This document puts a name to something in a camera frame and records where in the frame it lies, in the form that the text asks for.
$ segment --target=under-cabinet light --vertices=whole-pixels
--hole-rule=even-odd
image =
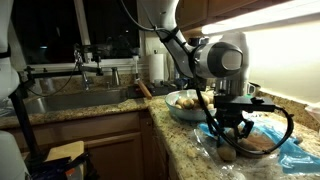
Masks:
[[[320,0],[292,0],[202,27],[203,34],[213,34],[254,25],[311,15],[320,12]]]

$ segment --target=stainless steel sink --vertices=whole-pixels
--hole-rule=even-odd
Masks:
[[[118,104],[127,100],[126,89],[85,92],[79,94],[41,97],[25,103],[27,112],[46,113],[99,105]]]

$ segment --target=black metal stand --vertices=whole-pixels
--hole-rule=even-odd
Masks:
[[[32,167],[42,163],[47,158],[47,153],[43,153],[37,144],[19,88],[14,91],[9,98],[12,101],[22,133],[29,148],[29,155],[26,158],[25,163],[31,173]]]

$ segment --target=window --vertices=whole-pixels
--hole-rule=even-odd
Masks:
[[[75,5],[79,2],[84,10]],[[125,3],[137,19],[136,0]],[[86,15],[87,26],[79,26],[83,19],[77,19],[77,11]],[[73,63],[74,44],[88,42],[81,32],[89,34],[91,44],[111,44],[111,53],[102,56],[105,59],[131,57],[124,39],[131,47],[139,47],[138,30],[116,0],[15,0],[11,20],[27,65]]]

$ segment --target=granite countertop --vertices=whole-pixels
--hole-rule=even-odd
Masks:
[[[237,179],[234,174],[228,174],[218,166],[213,159],[200,153],[194,140],[190,138],[197,124],[176,120],[170,115],[169,109],[164,102],[165,96],[153,97],[152,100],[146,98],[128,99],[125,102],[115,105],[103,105],[89,108],[64,110],[50,112],[46,114],[30,114],[29,119],[32,125],[71,121],[79,118],[103,116],[124,112],[139,111],[149,109],[154,120],[154,126],[168,151],[170,158],[178,172],[180,179]],[[285,119],[273,113],[263,113],[264,116],[285,122]],[[19,123],[16,117],[0,118],[0,129],[15,128]],[[320,157],[320,139],[317,132],[295,123],[294,133],[303,138],[300,144],[307,152]],[[276,172],[260,172],[264,179],[318,179],[319,176],[285,176]]]

